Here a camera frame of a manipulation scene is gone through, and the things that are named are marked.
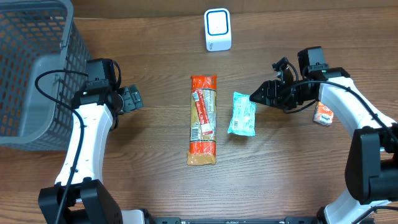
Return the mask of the small orange snack box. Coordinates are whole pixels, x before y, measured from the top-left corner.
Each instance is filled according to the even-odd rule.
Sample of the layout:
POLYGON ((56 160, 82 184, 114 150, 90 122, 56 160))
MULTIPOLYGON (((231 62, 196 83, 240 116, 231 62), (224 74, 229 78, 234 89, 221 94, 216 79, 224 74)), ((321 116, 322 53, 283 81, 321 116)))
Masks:
POLYGON ((333 122, 334 113, 320 101, 316 103, 313 121, 324 126, 330 126, 333 122))

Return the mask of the teal snack packet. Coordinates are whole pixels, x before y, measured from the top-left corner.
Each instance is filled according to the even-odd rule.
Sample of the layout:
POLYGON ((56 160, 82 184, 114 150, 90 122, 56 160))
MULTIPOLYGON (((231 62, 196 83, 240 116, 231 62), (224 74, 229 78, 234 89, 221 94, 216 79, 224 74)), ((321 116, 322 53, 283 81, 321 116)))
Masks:
POLYGON ((255 136, 256 108, 256 104, 249 100, 249 95, 234 92, 232 118, 227 133, 255 136))

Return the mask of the long orange cracker pack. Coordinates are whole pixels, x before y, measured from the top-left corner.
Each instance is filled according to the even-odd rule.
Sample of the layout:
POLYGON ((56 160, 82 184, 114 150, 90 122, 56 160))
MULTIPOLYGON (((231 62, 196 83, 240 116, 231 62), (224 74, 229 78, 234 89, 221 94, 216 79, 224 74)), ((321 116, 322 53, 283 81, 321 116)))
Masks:
POLYGON ((216 164, 216 75, 192 75, 190 105, 190 166, 216 164))

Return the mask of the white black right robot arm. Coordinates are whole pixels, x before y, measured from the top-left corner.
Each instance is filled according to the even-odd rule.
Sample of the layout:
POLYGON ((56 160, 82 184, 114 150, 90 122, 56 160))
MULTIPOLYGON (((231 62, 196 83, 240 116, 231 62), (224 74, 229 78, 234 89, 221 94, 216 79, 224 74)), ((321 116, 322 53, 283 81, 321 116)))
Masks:
POLYGON ((349 73, 331 68, 320 46, 298 54, 299 68, 287 58, 272 64, 275 80, 265 81, 250 101, 285 114, 319 101, 338 117, 352 137, 345 167, 346 189, 313 218, 298 223, 361 223, 378 210, 397 210, 397 121, 384 115, 356 88, 349 73))

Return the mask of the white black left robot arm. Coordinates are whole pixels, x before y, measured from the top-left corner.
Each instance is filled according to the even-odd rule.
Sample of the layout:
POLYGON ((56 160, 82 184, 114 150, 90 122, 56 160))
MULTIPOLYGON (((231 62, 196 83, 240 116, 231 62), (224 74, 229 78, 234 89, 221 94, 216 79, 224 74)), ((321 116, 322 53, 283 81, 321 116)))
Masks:
POLYGON ((121 210, 102 183, 106 139, 119 114, 143 107, 135 85, 114 93, 117 106, 100 104, 100 93, 81 103, 64 165, 55 185, 40 190, 38 204, 47 223, 153 223, 145 209, 121 210))

